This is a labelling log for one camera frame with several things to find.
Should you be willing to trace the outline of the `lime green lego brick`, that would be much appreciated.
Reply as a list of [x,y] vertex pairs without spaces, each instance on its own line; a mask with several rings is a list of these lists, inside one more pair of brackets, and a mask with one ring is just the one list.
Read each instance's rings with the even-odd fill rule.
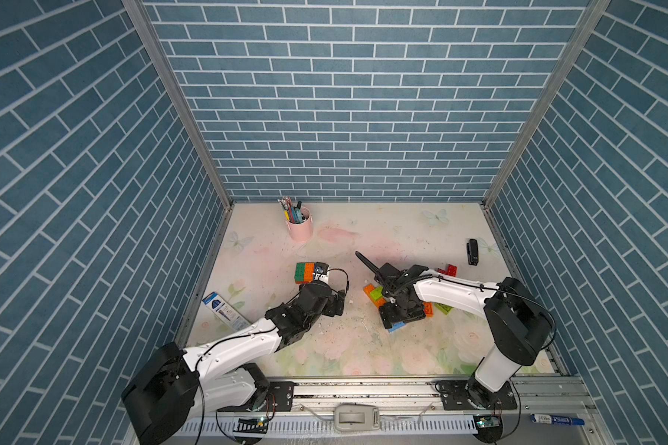
[[382,288],[381,287],[376,287],[371,295],[369,296],[371,301],[374,303],[376,300],[385,300],[382,295]]

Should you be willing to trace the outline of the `dark green lego brick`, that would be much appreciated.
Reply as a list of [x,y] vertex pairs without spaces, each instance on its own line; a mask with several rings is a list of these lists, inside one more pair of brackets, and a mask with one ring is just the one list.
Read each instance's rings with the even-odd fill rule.
[[294,281],[296,284],[306,283],[306,263],[297,263],[294,272]]

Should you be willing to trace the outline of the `light blue lego brick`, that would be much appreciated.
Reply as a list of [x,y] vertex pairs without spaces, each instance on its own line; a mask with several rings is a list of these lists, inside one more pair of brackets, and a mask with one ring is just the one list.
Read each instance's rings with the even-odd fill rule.
[[405,323],[398,322],[398,323],[393,324],[391,327],[389,327],[389,328],[387,329],[387,331],[390,332],[390,333],[392,333],[392,332],[395,332],[396,330],[398,330],[398,329],[404,327],[405,325],[406,325]]

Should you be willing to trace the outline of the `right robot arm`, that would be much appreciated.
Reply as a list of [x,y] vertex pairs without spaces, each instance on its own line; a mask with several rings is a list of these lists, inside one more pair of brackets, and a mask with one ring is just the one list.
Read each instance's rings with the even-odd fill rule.
[[418,264],[404,270],[389,263],[378,267],[359,251],[356,257],[382,287],[385,302],[379,313],[386,328],[424,319],[427,302],[485,318],[494,346],[465,387],[469,401],[478,408],[493,407],[508,380],[521,367],[533,365],[539,352],[554,340],[554,316],[516,278],[507,277],[497,284],[476,282]]

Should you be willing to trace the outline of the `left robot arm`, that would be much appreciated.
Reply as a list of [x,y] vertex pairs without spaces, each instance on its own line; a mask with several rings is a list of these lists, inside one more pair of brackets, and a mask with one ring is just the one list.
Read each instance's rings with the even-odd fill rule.
[[265,403],[269,382],[256,360],[301,340],[321,316],[343,315],[348,291],[330,286],[331,271],[316,264],[292,298],[234,334],[185,349],[170,342],[153,352],[122,391],[138,442],[162,444],[193,417]]

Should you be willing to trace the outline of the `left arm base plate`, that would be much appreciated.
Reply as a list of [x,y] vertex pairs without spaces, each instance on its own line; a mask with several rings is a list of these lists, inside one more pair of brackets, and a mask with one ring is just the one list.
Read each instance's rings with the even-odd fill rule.
[[258,387],[244,409],[251,412],[290,412],[294,400],[293,381],[271,381],[266,387]]

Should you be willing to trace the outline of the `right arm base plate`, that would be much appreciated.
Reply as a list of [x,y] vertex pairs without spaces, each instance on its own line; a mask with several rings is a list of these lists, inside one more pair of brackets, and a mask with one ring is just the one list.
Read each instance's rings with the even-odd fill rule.
[[445,411],[504,411],[519,408],[510,382],[497,392],[486,389],[475,378],[437,380],[433,388],[439,393]]

